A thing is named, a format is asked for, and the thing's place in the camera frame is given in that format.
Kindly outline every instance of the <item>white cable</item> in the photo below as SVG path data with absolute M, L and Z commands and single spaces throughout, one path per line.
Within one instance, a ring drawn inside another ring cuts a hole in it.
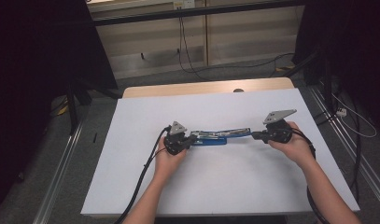
M 372 137 L 375 137 L 377 135 L 377 132 L 376 132 L 376 129 L 374 128 L 374 126 L 372 126 L 372 124 L 370 122 L 368 122 L 368 120 L 366 120 L 364 117 L 362 117 L 360 114 L 356 113 L 354 110 L 352 110 L 351 108 L 349 108 L 349 106 L 345 105 L 344 103 L 342 103 L 342 101 L 340 101 L 338 99 L 338 97 L 336 97 L 334 94 L 332 95 L 339 103 L 341 103 L 341 105 L 343 105 L 344 107 L 346 107 L 348 110 L 352 111 L 354 114 L 356 114 L 357 116 L 359 116 L 361 119 L 363 119 L 365 122 L 368 123 L 368 125 L 370 125 L 370 127 L 373 128 L 373 131 L 375 132 L 373 135 L 365 135 L 363 133 L 358 133 L 356 130 L 354 130 L 353 128 L 351 128 L 348 124 L 345 123 L 344 119 L 342 116 L 340 116 L 341 118 L 341 121 L 344 125 L 346 125 L 347 128 L 349 128 L 350 130 L 352 130 L 354 133 L 356 134 L 359 134 L 363 137 L 368 137 L 368 138 L 372 138 Z

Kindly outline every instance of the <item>table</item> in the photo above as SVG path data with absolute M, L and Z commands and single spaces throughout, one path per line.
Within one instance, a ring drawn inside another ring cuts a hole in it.
M 271 91 L 293 88 L 294 86 L 289 78 L 274 77 L 131 87 L 125 90 L 123 93 L 123 98 L 233 92 L 237 89 L 243 91 Z
M 232 93 L 232 89 L 244 89 L 245 92 Z M 117 104 L 81 214 L 92 217 L 120 215 L 134 192 L 155 138 L 173 120 L 191 131 L 245 127 L 255 131 L 265 129 L 262 121 L 270 111 L 291 108 L 298 112 L 289 119 L 296 121 L 313 141 L 318 162 L 331 183 L 352 210 L 359 210 L 300 93 L 293 89 L 289 79 L 279 78 L 125 91 L 124 98 Z M 152 178 L 153 166 L 148 168 L 137 199 Z M 223 147 L 192 147 L 189 150 L 162 193 L 157 215 L 301 213 L 311 211 L 305 191 L 301 169 L 281 152 L 251 137 L 230 139 Z

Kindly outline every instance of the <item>right hand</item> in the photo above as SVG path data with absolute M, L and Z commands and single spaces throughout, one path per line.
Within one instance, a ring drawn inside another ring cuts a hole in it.
M 288 124 L 291 128 L 299 130 L 296 123 L 288 121 Z M 294 133 L 289 142 L 286 144 L 278 143 L 272 140 L 268 141 L 268 144 L 271 147 L 282 151 L 289 159 L 295 161 L 301 168 L 303 168 L 306 163 L 315 161 L 308 143 L 298 134 Z

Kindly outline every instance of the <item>white table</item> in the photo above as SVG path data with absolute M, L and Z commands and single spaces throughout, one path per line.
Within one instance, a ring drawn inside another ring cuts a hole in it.
M 130 201 L 160 131 L 174 120 L 195 130 L 264 130 L 267 114 L 297 109 L 295 121 L 313 141 L 317 161 L 349 207 L 358 211 L 338 166 L 296 89 L 123 98 L 118 101 L 105 146 L 81 214 L 117 217 Z M 147 187 L 148 168 L 137 199 Z M 165 187 L 157 215 L 247 216 L 311 211 L 298 166 L 251 136 L 228 145 L 191 147 Z

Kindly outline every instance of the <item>wall outlet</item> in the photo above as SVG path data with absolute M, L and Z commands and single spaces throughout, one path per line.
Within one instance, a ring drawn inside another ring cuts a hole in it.
M 175 1 L 173 2 L 173 10 L 179 10 L 184 8 L 183 1 Z
M 184 8 L 195 8 L 195 0 L 183 1 Z

